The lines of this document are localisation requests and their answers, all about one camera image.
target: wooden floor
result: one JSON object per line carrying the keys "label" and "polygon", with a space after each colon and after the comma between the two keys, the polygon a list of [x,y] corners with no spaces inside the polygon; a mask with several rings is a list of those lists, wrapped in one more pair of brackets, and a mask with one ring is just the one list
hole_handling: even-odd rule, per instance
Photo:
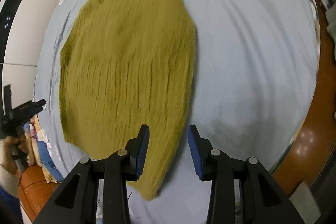
{"label": "wooden floor", "polygon": [[316,0],[320,18],[320,65],[317,84],[306,120],[288,155],[273,177],[288,194],[305,181],[317,178],[336,144],[336,65],[334,42],[327,33],[325,9]]}

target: metal bolt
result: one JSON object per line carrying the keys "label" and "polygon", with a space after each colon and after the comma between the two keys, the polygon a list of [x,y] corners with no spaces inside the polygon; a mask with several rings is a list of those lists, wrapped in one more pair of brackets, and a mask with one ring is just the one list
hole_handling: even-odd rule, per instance
{"label": "metal bolt", "polygon": [[128,152],[127,152],[126,149],[120,149],[120,150],[118,150],[118,155],[119,155],[119,156],[125,156],[127,153],[128,153]]}
{"label": "metal bolt", "polygon": [[218,149],[212,149],[210,153],[211,155],[218,156],[221,152]]}
{"label": "metal bolt", "polygon": [[254,157],[250,157],[249,158],[249,163],[251,163],[251,164],[257,164],[258,160],[256,158],[254,158]]}
{"label": "metal bolt", "polygon": [[79,160],[79,163],[84,165],[84,164],[87,164],[89,161],[89,158],[88,157],[83,157]]}

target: yellow sweater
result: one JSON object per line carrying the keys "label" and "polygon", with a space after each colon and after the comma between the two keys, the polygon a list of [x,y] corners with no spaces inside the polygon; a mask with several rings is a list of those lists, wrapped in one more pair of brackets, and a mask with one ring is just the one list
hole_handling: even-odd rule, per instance
{"label": "yellow sweater", "polygon": [[147,124],[144,172],[131,185],[153,199],[184,128],[194,54],[182,0],[88,0],[60,55],[65,140],[98,160]]}

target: bed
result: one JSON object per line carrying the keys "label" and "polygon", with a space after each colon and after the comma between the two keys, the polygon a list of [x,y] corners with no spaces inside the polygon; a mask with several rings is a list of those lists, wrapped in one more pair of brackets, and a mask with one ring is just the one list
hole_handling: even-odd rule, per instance
{"label": "bed", "polygon": [[[87,0],[60,0],[45,33],[35,100],[49,153],[65,177],[86,155],[64,141],[58,105],[59,54]],[[318,67],[310,0],[183,0],[197,28],[190,114],[203,138],[230,157],[277,166],[302,125]],[[128,186],[133,223],[205,223],[211,183],[199,181],[184,132],[158,196]],[[102,185],[97,216],[101,217]]]}

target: person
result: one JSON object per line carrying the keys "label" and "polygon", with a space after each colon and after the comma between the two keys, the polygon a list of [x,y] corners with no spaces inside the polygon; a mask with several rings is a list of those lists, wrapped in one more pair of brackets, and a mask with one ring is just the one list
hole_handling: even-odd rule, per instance
{"label": "person", "polygon": [[19,178],[16,176],[17,167],[12,158],[11,146],[17,145],[23,152],[28,153],[28,146],[24,130],[21,127],[16,129],[20,138],[7,136],[2,140],[2,157],[0,161],[0,195],[8,205],[14,217],[23,223],[18,198]]}

